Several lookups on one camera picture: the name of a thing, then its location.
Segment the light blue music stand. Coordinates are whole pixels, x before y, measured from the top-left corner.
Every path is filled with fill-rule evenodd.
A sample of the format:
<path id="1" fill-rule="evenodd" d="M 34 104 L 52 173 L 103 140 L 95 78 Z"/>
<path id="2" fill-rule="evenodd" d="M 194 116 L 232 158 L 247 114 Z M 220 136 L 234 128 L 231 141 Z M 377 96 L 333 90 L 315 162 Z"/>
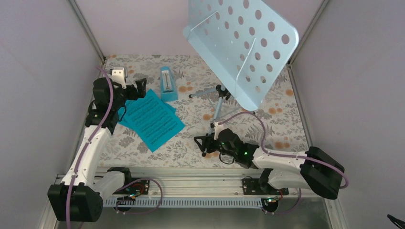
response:
<path id="1" fill-rule="evenodd" d="M 254 111 L 299 43 L 261 0 L 190 0 L 183 35 L 242 108 Z"/>

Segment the aluminium frame post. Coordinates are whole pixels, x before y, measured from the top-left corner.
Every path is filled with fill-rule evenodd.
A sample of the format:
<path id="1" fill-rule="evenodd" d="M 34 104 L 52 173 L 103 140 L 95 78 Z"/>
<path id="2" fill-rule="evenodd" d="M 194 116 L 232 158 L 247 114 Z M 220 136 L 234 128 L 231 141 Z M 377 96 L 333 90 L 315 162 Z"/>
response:
<path id="1" fill-rule="evenodd" d="M 70 4 L 75 16 L 77 17 L 79 24 L 81 25 L 81 27 L 83 28 L 85 35 L 87 36 L 87 38 L 89 39 L 93 49 L 95 50 L 98 58 L 100 59 L 101 63 L 104 63 L 106 60 L 105 55 L 103 54 L 95 35 L 93 34 L 87 20 L 85 19 L 85 16 L 83 14 L 83 12 L 81 11 L 78 3 L 76 0 L 67 0 L 67 2 Z"/>
<path id="2" fill-rule="evenodd" d="M 301 49 L 303 48 L 303 46 L 304 46 L 304 44 L 305 44 L 307 38 L 309 37 L 309 35 L 310 35 L 311 31 L 313 30 L 313 28 L 315 27 L 315 25 L 317 24 L 317 22 L 318 22 L 320 16 L 322 15 L 323 11 L 324 11 L 325 8 L 327 7 L 328 3 L 329 3 L 329 0 L 323 0 L 323 1 L 321 2 L 321 4 L 318 6 L 318 8 L 317 8 L 317 10 L 316 10 L 316 12 L 315 12 L 315 14 L 314 14 L 314 16 L 312 17 L 311 21 L 309 22 L 308 27 L 306 28 L 306 30 L 305 30 L 303 36 L 302 36 L 301 39 L 300 39 L 299 44 L 298 44 L 296 50 L 294 51 L 293 55 L 291 56 L 291 58 L 290 58 L 290 60 L 289 60 L 289 62 L 288 62 L 289 65 L 292 65 L 292 64 L 295 62 L 296 58 L 297 58 L 298 55 L 299 55 L 299 52 L 300 52 Z"/>

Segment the floral patterned table mat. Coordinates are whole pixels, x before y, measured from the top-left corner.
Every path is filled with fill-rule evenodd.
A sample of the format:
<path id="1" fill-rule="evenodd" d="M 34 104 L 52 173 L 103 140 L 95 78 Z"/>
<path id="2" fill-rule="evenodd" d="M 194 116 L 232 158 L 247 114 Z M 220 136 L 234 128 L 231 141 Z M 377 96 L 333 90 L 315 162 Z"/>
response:
<path id="1" fill-rule="evenodd" d="M 214 88 L 218 78 L 201 57 L 188 55 L 110 55 L 105 67 L 124 66 L 127 82 L 146 78 L 147 88 L 160 93 L 160 68 L 170 67 L 178 90 L 178 100 L 171 102 L 185 127 L 156 151 L 150 151 L 135 131 L 117 125 L 112 139 L 99 160 L 101 167 L 175 167 L 175 168 L 238 168 L 228 156 L 217 152 L 202 156 L 193 138 L 208 132 L 218 101 L 218 94 L 189 95 Z M 234 99 L 222 104 L 220 119 L 240 139 L 282 151 L 306 151 L 307 138 L 298 111 L 287 68 L 284 68 L 255 116 L 247 115 Z"/>

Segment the right aluminium frame post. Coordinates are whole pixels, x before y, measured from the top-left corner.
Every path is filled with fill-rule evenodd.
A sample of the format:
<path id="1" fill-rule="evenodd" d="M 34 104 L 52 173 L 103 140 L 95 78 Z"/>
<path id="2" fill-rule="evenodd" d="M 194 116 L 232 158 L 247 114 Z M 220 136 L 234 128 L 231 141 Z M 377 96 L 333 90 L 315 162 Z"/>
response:
<path id="1" fill-rule="evenodd" d="M 298 55 L 299 55 L 299 52 L 300 52 L 301 49 L 303 48 L 303 46 L 304 46 L 304 44 L 305 44 L 307 38 L 309 37 L 309 35 L 310 35 L 311 31 L 313 30 L 313 28 L 315 27 L 315 25 L 317 24 L 317 22 L 318 22 L 320 16 L 322 15 L 323 11 L 324 11 L 325 8 L 327 7 L 328 3 L 329 3 L 329 0 L 323 0 L 323 1 L 321 2 L 321 4 L 318 6 L 318 8 L 317 8 L 317 10 L 316 10 L 316 12 L 315 12 L 315 14 L 314 14 L 314 16 L 312 17 L 311 21 L 309 22 L 308 27 L 306 28 L 306 30 L 305 30 L 303 36 L 302 36 L 301 39 L 300 39 L 299 44 L 298 44 L 296 50 L 294 51 L 293 55 L 291 56 L 291 58 L 290 58 L 290 60 L 289 60 L 289 62 L 288 62 L 289 65 L 292 65 L 292 64 L 295 62 L 296 58 L 297 58 Z"/>

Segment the aluminium mounting rail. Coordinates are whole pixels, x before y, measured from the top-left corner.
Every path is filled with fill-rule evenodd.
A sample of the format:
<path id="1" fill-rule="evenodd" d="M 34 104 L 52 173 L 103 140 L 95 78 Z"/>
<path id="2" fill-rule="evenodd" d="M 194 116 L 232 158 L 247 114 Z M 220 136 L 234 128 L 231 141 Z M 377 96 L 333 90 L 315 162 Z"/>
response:
<path id="1" fill-rule="evenodd" d="M 133 180 L 150 177 L 156 180 L 168 198 L 242 197 L 244 178 L 259 178 L 262 170 L 247 169 L 158 169 L 141 168 L 131 173 Z"/>

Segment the blue sheet music paper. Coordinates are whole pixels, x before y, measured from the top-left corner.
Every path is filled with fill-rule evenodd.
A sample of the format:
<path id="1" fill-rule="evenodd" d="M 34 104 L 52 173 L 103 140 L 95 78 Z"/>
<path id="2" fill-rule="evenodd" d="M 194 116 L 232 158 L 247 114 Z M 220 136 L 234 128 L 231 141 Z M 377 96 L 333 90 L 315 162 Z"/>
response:
<path id="1" fill-rule="evenodd" d="M 185 127 L 175 114 L 175 108 L 163 102 L 152 89 L 144 98 L 127 100 L 118 114 L 121 118 L 118 123 L 135 131 L 151 152 Z"/>
<path id="2" fill-rule="evenodd" d="M 154 125 L 162 120 L 171 119 L 176 109 L 162 102 L 160 99 L 144 98 L 136 101 L 127 101 L 125 107 L 120 108 L 119 115 L 123 115 L 119 122 L 133 130 L 139 131 L 146 126 Z"/>

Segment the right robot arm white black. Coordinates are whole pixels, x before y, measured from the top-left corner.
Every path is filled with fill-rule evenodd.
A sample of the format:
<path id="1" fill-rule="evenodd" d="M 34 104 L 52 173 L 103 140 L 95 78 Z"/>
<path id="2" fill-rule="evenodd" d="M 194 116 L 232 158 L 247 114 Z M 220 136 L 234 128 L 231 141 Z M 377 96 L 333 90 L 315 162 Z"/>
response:
<path id="1" fill-rule="evenodd" d="M 259 189 L 271 194 L 276 189 L 308 189 L 335 200 L 343 180 L 344 167 L 326 152 L 311 146 L 307 151 L 286 152 L 243 142 L 229 128 L 218 133 L 194 137 L 203 156 L 218 152 L 247 169 L 261 169 Z"/>

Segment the left aluminium frame post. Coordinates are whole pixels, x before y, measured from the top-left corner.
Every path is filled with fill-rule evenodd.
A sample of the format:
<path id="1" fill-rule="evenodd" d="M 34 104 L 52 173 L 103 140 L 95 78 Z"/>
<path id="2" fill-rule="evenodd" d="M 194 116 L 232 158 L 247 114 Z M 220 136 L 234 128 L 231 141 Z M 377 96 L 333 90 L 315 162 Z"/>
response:
<path id="1" fill-rule="evenodd" d="M 93 49 L 95 50 L 98 58 L 100 59 L 101 63 L 104 63 L 106 60 L 105 55 L 103 54 L 95 35 L 93 34 L 87 20 L 85 19 L 85 16 L 83 14 L 83 12 L 81 11 L 78 3 L 76 0 L 67 0 L 67 2 L 70 4 L 75 16 L 77 17 L 79 24 L 81 25 L 81 27 L 83 28 L 85 35 L 87 36 L 87 38 L 89 39 Z"/>

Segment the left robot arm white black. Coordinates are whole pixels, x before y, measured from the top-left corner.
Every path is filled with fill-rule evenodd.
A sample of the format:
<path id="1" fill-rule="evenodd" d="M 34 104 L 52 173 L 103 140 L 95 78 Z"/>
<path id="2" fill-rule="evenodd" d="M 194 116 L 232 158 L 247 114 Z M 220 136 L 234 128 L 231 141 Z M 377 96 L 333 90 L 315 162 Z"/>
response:
<path id="1" fill-rule="evenodd" d="M 96 222 L 104 201 L 117 190 L 127 193 L 133 187 L 129 168 L 112 167 L 95 180 L 102 151 L 112 138 L 122 119 L 118 114 L 128 100 L 136 101 L 146 95 L 145 78 L 126 85 L 118 80 L 99 78 L 93 83 L 93 100 L 85 119 L 83 140 L 60 184 L 51 185 L 47 196 L 58 221 Z"/>

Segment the blue metronome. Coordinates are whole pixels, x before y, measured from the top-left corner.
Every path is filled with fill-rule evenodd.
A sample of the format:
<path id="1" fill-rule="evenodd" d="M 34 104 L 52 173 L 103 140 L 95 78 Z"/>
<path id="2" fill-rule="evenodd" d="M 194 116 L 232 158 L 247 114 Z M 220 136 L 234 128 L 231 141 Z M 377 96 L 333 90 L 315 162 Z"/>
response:
<path id="1" fill-rule="evenodd" d="M 178 93 L 172 71 L 168 66 L 160 69 L 160 95 L 163 102 L 178 100 Z"/>

